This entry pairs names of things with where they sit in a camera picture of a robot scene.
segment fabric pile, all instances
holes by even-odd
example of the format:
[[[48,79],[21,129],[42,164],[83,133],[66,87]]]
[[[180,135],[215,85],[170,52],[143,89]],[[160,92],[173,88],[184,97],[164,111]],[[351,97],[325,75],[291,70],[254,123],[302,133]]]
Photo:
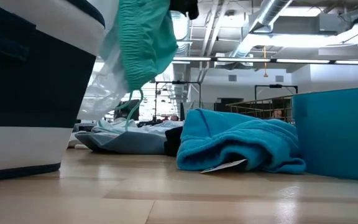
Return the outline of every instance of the fabric pile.
[[[296,127],[286,122],[197,109],[187,114],[177,165],[205,170],[247,159],[243,171],[301,174],[300,156]]]
[[[183,126],[182,121],[166,121],[138,128],[134,120],[118,118],[113,123],[100,120],[90,133],[75,137],[94,152],[117,154],[161,155],[164,153],[165,132]]]

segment green string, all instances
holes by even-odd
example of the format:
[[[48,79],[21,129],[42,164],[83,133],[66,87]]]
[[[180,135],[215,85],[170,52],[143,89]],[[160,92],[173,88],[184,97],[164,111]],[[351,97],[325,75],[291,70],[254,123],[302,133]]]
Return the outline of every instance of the green string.
[[[142,103],[143,101],[143,91],[142,90],[139,90],[140,92],[140,101],[137,102],[137,104],[131,109],[131,112],[129,112],[129,115],[127,117],[127,121],[125,122],[125,131],[128,131],[128,124],[129,124],[129,120],[131,119],[132,115],[135,113],[135,110],[137,110],[140,106],[140,104]],[[133,94],[133,91],[131,91],[131,93],[129,94],[129,99],[126,103],[124,103],[123,105],[121,106],[118,106],[116,109],[114,110],[121,110],[123,108],[125,108],[126,106],[129,105],[129,103],[131,102],[131,99],[132,99],[132,94]]]

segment white wall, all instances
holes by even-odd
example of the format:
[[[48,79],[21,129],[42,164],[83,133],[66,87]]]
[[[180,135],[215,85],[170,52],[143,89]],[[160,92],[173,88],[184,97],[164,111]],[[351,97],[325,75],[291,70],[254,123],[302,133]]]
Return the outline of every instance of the white wall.
[[[273,98],[277,96],[291,95],[291,92],[286,88],[270,89],[267,87],[258,87],[258,99]],[[190,101],[198,101],[198,93],[194,90],[190,91]],[[243,98],[244,101],[254,100],[254,86],[215,86],[215,85],[202,85],[201,97],[205,103],[215,103],[218,98]]]
[[[197,79],[199,70],[192,68],[191,79]],[[210,68],[201,85],[201,97],[205,103],[215,103],[218,98],[243,98],[245,101],[254,100],[254,85],[271,85],[277,84],[276,75],[283,75],[284,82],[281,85],[291,85],[291,74],[284,69],[268,69],[268,77],[264,77],[265,71],[259,70],[225,70]],[[229,82],[228,75],[237,75],[236,82]],[[291,95],[286,88],[270,89],[258,87],[258,99],[272,98],[276,96]],[[190,90],[188,100],[193,101],[199,99],[199,95],[193,89]]]
[[[292,73],[300,93],[358,88],[358,65],[306,65]]]
[[[310,65],[305,65],[292,73],[292,85],[298,86],[299,93],[312,91]]]
[[[191,81],[196,81],[198,74],[198,68],[191,69]],[[236,82],[229,82],[229,75],[237,75]],[[287,73],[285,69],[268,69],[268,77],[264,77],[265,70],[258,71],[252,69],[217,69],[210,68],[204,78],[203,85],[219,85],[219,86],[244,86],[244,85],[269,85],[276,84],[276,75],[284,76],[284,82],[282,85],[291,85],[291,73]]]

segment ceiling light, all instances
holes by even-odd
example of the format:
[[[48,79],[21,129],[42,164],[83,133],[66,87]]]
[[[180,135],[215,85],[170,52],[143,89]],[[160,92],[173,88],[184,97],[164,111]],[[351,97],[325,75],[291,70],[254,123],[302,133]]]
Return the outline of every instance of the ceiling light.
[[[329,60],[277,59],[278,63],[329,63]]]
[[[358,60],[337,60],[335,63],[339,65],[358,65]]]
[[[174,57],[174,60],[178,61],[210,61],[210,57]]]
[[[268,58],[217,58],[218,62],[270,62]]]
[[[173,61],[172,63],[190,64],[190,62],[187,61]]]

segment paper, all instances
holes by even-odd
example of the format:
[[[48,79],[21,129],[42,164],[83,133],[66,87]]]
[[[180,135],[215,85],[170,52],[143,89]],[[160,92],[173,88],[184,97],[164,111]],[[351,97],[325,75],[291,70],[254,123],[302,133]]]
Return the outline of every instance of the paper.
[[[216,171],[216,170],[220,170],[220,169],[225,169],[225,168],[228,168],[228,167],[234,167],[244,161],[246,161],[247,159],[243,159],[243,160],[240,160],[240,161],[234,161],[234,162],[229,162],[227,164],[222,164],[220,166],[217,166],[217,167],[214,167],[214,168],[209,168],[209,169],[206,169],[206,170],[203,170],[201,171],[202,174],[206,173],[206,172],[212,172],[212,171]]]

